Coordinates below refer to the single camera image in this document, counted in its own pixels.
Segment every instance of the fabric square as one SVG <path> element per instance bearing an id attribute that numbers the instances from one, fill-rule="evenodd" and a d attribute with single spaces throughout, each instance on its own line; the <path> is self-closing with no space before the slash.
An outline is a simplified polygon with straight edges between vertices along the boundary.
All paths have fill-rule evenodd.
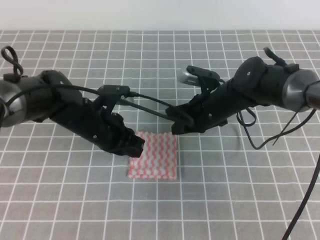
<path id="1" fill-rule="evenodd" d="M 177 137 L 171 132 L 152 133 L 138 131 L 145 140 L 139 158 L 129 159 L 128 178 L 173 179 L 177 178 Z"/>

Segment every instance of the white background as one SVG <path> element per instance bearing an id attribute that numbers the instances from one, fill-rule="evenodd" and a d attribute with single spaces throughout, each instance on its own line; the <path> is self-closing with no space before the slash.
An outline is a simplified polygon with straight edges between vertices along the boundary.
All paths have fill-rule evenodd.
<path id="1" fill-rule="evenodd" d="M 4 30 L 320 29 L 320 0 L 3 0 Z"/>

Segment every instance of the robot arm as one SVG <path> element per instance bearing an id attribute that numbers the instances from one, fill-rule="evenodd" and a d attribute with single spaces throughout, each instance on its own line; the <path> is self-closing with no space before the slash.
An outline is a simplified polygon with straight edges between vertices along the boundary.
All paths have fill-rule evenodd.
<path id="1" fill-rule="evenodd" d="M 300 69 L 298 64 L 286 64 L 268 48 L 265 52 L 275 65 L 267 65 L 257 56 L 251 57 L 227 82 L 216 72 L 188 66 L 178 76 L 179 81 L 201 87 L 201 94 L 186 104 L 172 106 L 131 92 L 128 86 L 104 85 L 98 90 L 73 86 L 55 70 L 43 71 L 38 76 L 23 76 L 15 51 L 7 46 L 1 54 L 13 64 L 13 73 L 5 74 L 4 81 L 0 81 L 1 123 L 3 127 L 10 127 L 50 118 L 106 152 L 139 157 L 145 141 L 125 127 L 119 114 L 112 112 L 115 105 L 130 105 L 172 120 L 172 133 L 176 135 L 204 133 L 207 129 L 223 126 L 230 116 L 237 114 L 239 120 L 238 113 L 241 116 L 242 110 L 257 105 L 275 105 L 294 112 L 320 108 L 320 85 L 316 74 Z M 91 101 L 79 90 L 97 94 L 98 98 Z M 144 97 L 167 105 L 167 115 L 126 101 L 124 98 L 127 97 Z"/>

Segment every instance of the black cable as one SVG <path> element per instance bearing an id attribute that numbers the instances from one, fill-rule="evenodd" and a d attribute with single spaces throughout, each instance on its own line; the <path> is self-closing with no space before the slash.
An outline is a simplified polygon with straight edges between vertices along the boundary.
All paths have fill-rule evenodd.
<path id="1" fill-rule="evenodd" d="M 24 68 L 19 64 L 18 55 L 16 51 L 11 46 L 5 46 L 1 49 L 1 55 L 4 60 L 13 65 L 13 74 L 16 76 L 22 76 L 24 74 Z"/>
<path id="2" fill-rule="evenodd" d="M 313 110 L 310 112 L 310 114 L 309 114 L 299 125 L 295 126 L 294 128 L 292 128 L 292 129 L 290 129 L 290 130 L 288 130 L 288 131 L 284 131 L 284 132 L 282 132 L 282 133 L 279 133 L 279 134 L 277 134 L 277 135 L 275 135 L 275 136 L 272 136 L 272 137 L 268 138 L 268 139 L 265 140 L 260 146 L 255 146 L 255 144 L 253 143 L 253 141 L 252 141 L 252 139 L 251 139 L 251 136 L 250 136 L 250 134 L 249 134 L 249 132 L 248 132 L 247 127 L 246 127 L 245 125 L 242 125 L 242 126 L 243 126 L 243 128 L 244 128 L 244 131 L 245 131 L 245 133 L 246 133 L 246 135 L 247 135 L 247 137 L 248 137 L 248 140 L 249 140 L 251 146 L 252 146 L 255 150 L 259 150 L 259 149 L 261 149 L 263 146 L 265 146 L 268 142 L 270 142 L 270 141 L 272 141 L 272 140 L 274 140 L 274 139 L 276 139 L 276 138 L 278 138 L 278 137 L 282 137 L 282 136 L 284 136 L 284 135 L 290 134 L 290 133 L 294 132 L 295 130 L 301 128 L 303 125 L 305 125 L 305 124 L 312 118 L 312 116 L 316 113 L 316 111 L 317 111 L 316 109 L 313 109 Z M 243 118 L 241 112 L 239 113 L 239 115 L 240 115 L 241 120 L 244 122 L 244 118 Z"/>
<path id="3" fill-rule="evenodd" d="M 188 127 L 192 128 L 192 127 L 195 125 L 195 121 L 194 121 L 194 119 L 193 119 L 191 116 L 189 116 L 186 112 L 180 110 L 179 108 L 177 108 L 177 107 L 175 107 L 175 106 L 173 106 L 173 105 L 171 105 L 171 104 L 169 104 L 169 103 L 167 103 L 167 102 L 165 102 L 165 101 L 161 101 L 161 100 L 156 99 L 156 98 L 154 98 L 154 97 L 152 97 L 152 96 L 147 96 L 147 95 L 143 95 L 143 94 L 140 94 L 140 93 L 138 93 L 138 92 L 132 92 L 132 91 L 130 92 L 129 97 L 140 97 L 140 98 L 149 99 L 149 100 L 154 101 L 154 102 L 156 102 L 156 103 L 165 105 L 165 106 L 167 106 L 167 107 L 169 107 L 169 108 L 174 109 L 177 113 L 179 113 L 179 114 L 182 115 L 187 121 L 189 121 L 189 124 L 187 124 Z"/>
<path id="4" fill-rule="evenodd" d="M 251 126 L 253 126 L 253 125 L 256 123 L 256 121 L 257 121 L 257 116 L 256 116 L 256 114 L 255 114 L 250 108 L 247 107 L 245 110 L 254 118 L 253 122 L 251 122 L 251 123 L 245 123 L 241 111 L 239 111 L 239 112 L 236 113 L 236 115 L 235 115 L 235 116 L 236 116 L 236 119 L 238 120 L 238 122 L 239 122 L 239 124 L 240 124 L 241 126 L 243 126 L 243 127 L 251 127 Z"/>
<path id="5" fill-rule="evenodd" d="M 79 91 L 84 91 L 84 92 L 88 92 L 88 93 L 92 93 L 92 94 L 96 94 L 96 95 L 99 95 L 99 96 L 103 96 L 104 94 L 97 91 L 97 90 L 93 90 L 93 89 L 90 89 L 90 88 L 87 88 L 87 87 L 83 87 L 83 86 L 76 86 L 76 85 L 64 85 L 64 84 L 54 84 L 54 85 L 41 85 L 41 86 L 35 86 L 35 87 L 31 87 L 29 89 L 26 89 L 26 90 L 23 90 L 19 93 L 17 93 L 16 95 L 14 95 L 12 98 L 10 98 L 7 102 L 6 102 L 6 107 L 8 108 L 16 99 L 18 99 L 19 97 L 25 95 L 25 94 L 28 94 L 28 93 L 31 93 L 33 91 L 37 91 L 37 90 L 41 90 L 41 89 L 71 89 L 71 90 L 79 90 Z M 130 102 L 130 101 L 127 101 L 125 99 L 119 99 L 118 102 L 124 104 L 124 105 L 128 105 L 128 106 L 131 106 L 133 108 L 136 108 L 136 109 L 140 109 L 142 111 L 145 111 L 147 113 L 150 113 L 150 114 L 153 114 L 153 115 L 156 115 L 160 118 L 163 118 L 163 119 L 166 119 L 166 120 L 170 120 L 170 121 L 174 121 L 174 122 L 184 122 L 182 119 L 178 119 L 178 118 L 175 118 L 175 117 L 168 117 L 167 115 L 164 115 L 162 113 L 159 113 L 157 111 L 153 111 L 149 108 L 146 108 L 144 106 L 141 106 L 141 105 L 138 105 L 138 104 L 135 104 L 133 102 Z"/>
<path id="6" fill-rule="evenodd" d="M 287 240 L 289 238 L 289 235 L 291 234 L 292 230 L 294 229 L 294 227 L 295 227 L 300 215 L 304 211 L 305 206 L 307 205 L 307 202 L 308 202 L 308 200 L 310 198 L 310 195 L 312 193 L 312 190 L 314 189 L 314 187 L 316 185 L 316 181 L 317 181 L 319 172 L 320 172 L 320 154 L 319 154 L 318 161 L 316 163 L 316 166 L 315 166 L 315 169 L 314 169 L 313 176 L 312 176 L 312 179 L 310 181 L 309 187 L 308 187 L 308 189 L 307 189 L 307 191 L 306 191 L 306 193 L 305 193 L 305 195 L 303 197 L 303 200 L 302 200 L 298 210 L 296 211 L 293 219 L 291 220 L 290 225 L 288 226 L 287 230 L 285 231 L 282 240 Z"/>

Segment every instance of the gray grid surface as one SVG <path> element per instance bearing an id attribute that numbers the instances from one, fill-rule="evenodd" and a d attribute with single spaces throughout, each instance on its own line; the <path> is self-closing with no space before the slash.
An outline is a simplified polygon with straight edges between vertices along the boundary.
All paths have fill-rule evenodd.
<path id="1" fill-rule="evenodd" d="M 176 82 L 187 65 L 228 80 L 243 60 L 269 46 L 320 74 L 320 31 L 1 31 L 26 75 L 63 72 L 74 85 L 133 91 L 182 104 L 200 90 Z M 0 73 L 12 71 L 1 60 Z M 94 99 L 91 94 L 84 94 Z M 148 100 L 141 105 L 164 111 Z M 171 123 L 121 106 L 134 130 L 168 132 Z M 281 131 L 292 112 L 257 107 L 256 143 Z M 307 113 L 293 122 L 296 126 Z M 102 152 L 46 120 L 0 131 L 1 240 L 276 240 L 306 191 L 320 152 L 320 118 L 253 150 L 235 117 L 178 137 L 178 179 L 131 180 L 127 157 Z M 292 240 L 320 239 L 316 185 Z"/>

